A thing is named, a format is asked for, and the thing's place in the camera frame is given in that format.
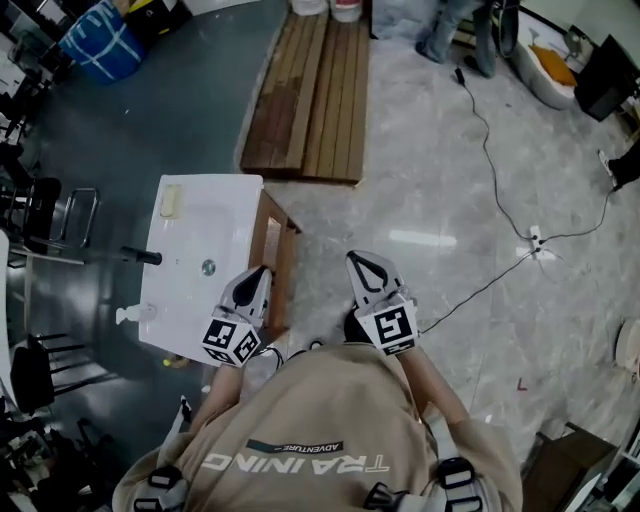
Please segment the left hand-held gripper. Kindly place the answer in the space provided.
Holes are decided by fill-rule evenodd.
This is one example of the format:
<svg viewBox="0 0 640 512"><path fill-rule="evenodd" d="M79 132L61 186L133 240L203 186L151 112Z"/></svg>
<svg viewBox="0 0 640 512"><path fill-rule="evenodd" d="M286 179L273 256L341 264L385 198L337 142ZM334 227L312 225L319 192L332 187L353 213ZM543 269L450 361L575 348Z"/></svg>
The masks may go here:
<svg viewBox="0 0 640 512"><path fill-rule="evenodd" d="M201 347L220 364L241 368L260 345L272 286L265 266L249 269L231 280L215 306Z"/></svg>

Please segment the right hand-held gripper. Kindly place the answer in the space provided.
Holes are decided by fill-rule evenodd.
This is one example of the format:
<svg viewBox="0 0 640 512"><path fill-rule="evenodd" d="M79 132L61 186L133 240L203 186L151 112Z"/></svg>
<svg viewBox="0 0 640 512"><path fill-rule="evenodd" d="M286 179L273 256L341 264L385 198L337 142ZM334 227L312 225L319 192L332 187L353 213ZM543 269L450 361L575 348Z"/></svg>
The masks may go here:
<svg viewBox="0 0 640 512"><path fill-rule="evenodd" d="M358 306L365 306L368 297L386 296L355 313L372 344L387 356L414 348L419 337L416 301L409 296L395 264L372 252L349 251L346 267Z"/></svg>

